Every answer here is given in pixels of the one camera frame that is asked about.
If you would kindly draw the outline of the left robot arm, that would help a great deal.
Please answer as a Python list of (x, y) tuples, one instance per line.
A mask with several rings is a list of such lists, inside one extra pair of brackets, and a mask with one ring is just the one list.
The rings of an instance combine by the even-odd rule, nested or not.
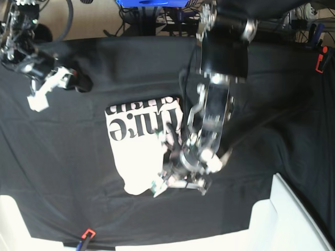
[(200, 71), (209, 76), (189, 111), (183, 143), (152, 183), (205, 193), (209, 174), (227, 166), (254, 171), (269, 164), (305, 197), (334, 197), (334, 50), (312, 46), (306, 64), (249, 73), (248, 46), (257, 20), (206, 4), (198, 34)]

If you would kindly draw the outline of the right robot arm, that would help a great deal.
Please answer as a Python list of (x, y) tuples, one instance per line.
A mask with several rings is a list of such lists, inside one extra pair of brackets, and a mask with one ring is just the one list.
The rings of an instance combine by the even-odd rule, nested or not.
[(77, 63), (66, 65), (38, 45), (38, 1), (9, 1), (1, 21), (1, 65), (30, 79), (27, 101), (31, 110), (49, 107), (47, 94), (55, 88), (88, 93), (93, 83)]

